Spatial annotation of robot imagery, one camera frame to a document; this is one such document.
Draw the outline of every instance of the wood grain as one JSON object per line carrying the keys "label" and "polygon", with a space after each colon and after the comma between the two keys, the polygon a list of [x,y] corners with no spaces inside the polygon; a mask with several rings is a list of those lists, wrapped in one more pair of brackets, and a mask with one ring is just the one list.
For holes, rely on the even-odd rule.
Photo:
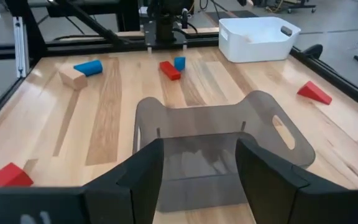
{"label": "wood grain", "polygon": [[[177,55],[186,57],[186,70],[181,80],[171,81],[158,70],[158,63]],[[57,75],[62,65],[95,58],[103,62],[102,75],[89,77],[88,86],[77,95],[62,85]],[[331,105],[296,95],[309,80],[332,96]],[[0,168],[9,162],[25,167],[37,186],[82,185],[132,154],[135,109],[141,99],[152,96],[172,108],[227,105],[252,90],[271,94],[313,146],[316,160],[310,172],[358,188],[356,102],[292,57],[236,64],[216,47],[43,58],[0,111]],[[254,219],[245,204],[156,212],[154,222]]]}

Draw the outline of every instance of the red wedge block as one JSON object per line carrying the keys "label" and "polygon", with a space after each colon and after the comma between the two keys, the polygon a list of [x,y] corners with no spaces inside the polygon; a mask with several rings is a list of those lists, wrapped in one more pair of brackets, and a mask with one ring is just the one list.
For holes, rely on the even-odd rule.
{"label": "red wedge block", "polygon": [[0,187],[8,186],[31,186],[31,178],[13,163],[9,163],[0,169]]}
{"label": "red wedge block", "polygon": [[308,81],[302,88],[300,88],[298,94],[327,105],[329,105],[333,100],[311,81]]}
{"label": "red wedge block", "polygon": [[160,62],[160,69],[165,73],[169,79],[178,80],[180,79],[180,72],[168,61]]}

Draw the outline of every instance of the gray translucent stand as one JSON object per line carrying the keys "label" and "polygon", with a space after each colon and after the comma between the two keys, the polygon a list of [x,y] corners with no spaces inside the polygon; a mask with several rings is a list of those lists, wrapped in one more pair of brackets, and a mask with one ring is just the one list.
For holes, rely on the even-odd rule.
{"label": "gray translucent stand", "polygon": [[[277,115],[295,140],[290,150],[273,125]],[[306,168],[315,153],[272,96],[249,93],[236,105],[167,108],[145,98],[136,109],[133,153],[156,138],[164,144],[157,210],[174,212],[247,201],[237,173],[238,138]]]}

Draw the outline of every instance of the concrete floor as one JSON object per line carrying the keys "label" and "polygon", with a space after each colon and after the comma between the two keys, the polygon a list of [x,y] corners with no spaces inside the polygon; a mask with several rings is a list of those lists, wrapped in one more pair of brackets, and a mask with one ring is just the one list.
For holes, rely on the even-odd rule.
{"label": "concrete floor", "polygon": [[[216,0],[230,11],[249,10],[259,16],[278,16],[300,27],[302,33],[296,47],[305,49],[313,44],[323,44],[324,51],[321,60],[332,66],[339,74],[358,86],[358,63],[353,59],[358,54],[358,0],[311,0],[315,4],[316,12],[310,9],[293,10],[291,14],[285,11],[280,14],[271,14],[262,8],[240,7],[236,0]],[[0,44],[14,43],[12,17],[0,8]],[[207,11],[214,11],[210,3]],[[33,9],[35,19],[42,21],[39,25],[46,41],[63,35],[78,35],[80,32],[65,18],[48,18],[44,8]],[[114,14],[97,15],[96,19],[103,26],[117,31]],[[72,20],[86,34],[94,32],[76,18]],[[191,22],[196,27],[212,27],[212,23],[203,13],[196,13]],[[16,81],[15,62],[13,60],[0,61],[0,96]]]}

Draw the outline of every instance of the white storage bin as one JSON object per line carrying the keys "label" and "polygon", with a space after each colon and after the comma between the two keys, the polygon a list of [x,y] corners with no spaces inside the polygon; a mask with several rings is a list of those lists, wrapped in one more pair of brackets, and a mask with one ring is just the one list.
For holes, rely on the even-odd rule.
{"label": "white storage bin", "polygon": [[231,62],[283,60],[300,32],[277,17],[220,19],[219,49]]}

